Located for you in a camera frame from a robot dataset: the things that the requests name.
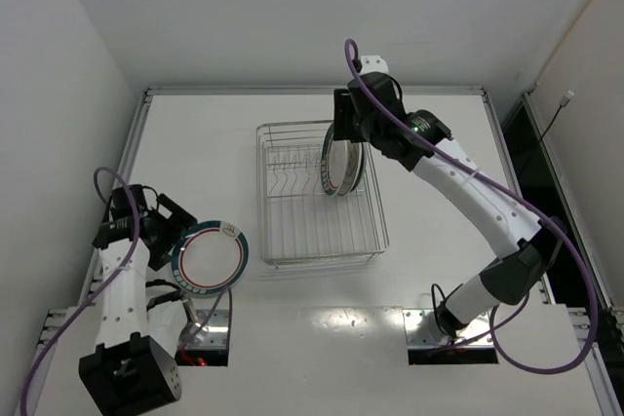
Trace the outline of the green red rimmed plate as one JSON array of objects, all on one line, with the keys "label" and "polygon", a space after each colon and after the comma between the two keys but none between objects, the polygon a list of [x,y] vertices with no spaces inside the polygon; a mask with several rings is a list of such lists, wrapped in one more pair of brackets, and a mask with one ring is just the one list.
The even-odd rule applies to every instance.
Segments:
[{"label": "green red rimmed plate", "polygon": [[335,196],[343,184],[348,165],[349,142],[334,138],[334,124],[326,132],[321,158],[321,182],[324,193]]},{"label": "green red rimmed plate", "polygon": [[249,254],[248,241],[237,227],[219,220],[204,221],[175,246],[172,275],[192,295],[214,295],[240,280]]}]

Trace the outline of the white grey rimmed plate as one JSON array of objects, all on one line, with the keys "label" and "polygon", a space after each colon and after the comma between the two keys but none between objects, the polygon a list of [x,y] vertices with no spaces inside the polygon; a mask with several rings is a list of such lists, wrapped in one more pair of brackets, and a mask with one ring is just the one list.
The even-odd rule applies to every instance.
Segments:
[{"label": "white grey rimmed plate", "polygon": [[361,142],[350,143],[347,153],[347,166],[342,183],[338,189],[338,196],[346,196],[356,190],[365,163],[364,145]]}]

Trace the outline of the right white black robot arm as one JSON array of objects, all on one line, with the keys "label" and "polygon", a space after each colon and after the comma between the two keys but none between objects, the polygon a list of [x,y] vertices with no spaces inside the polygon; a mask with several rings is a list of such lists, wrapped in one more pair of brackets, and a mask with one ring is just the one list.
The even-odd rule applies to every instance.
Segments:
[{"label": "right white black robot arm", "polygon": [[448,128],[428,110],[407,112],[393,79],[380,72],[363,76],[381,104],[375,106],[351,80],[333,93],[333,136],[367,142],[427,182],[485,238],[494,260],[442,300],[433,328],[455,337],[481,313],[516,305],[550,268],[557,245],[546,222],[477,177],[476,167]]}]

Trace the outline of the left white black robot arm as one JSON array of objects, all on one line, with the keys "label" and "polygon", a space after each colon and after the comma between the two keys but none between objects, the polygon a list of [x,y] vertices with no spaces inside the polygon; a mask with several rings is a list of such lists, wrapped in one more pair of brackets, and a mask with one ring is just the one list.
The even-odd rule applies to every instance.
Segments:
[{"label": "left white black robot arm", "polygon": [[197,220],[165,195],[155,207],[145,186],[111,194],[110,218],[94,240],[102,267],[101,319],[94,351],[79,377],[103,415],[144,415],[181,398],[176,353],[198,319],[190,296],[167,280],[150,280]]}]

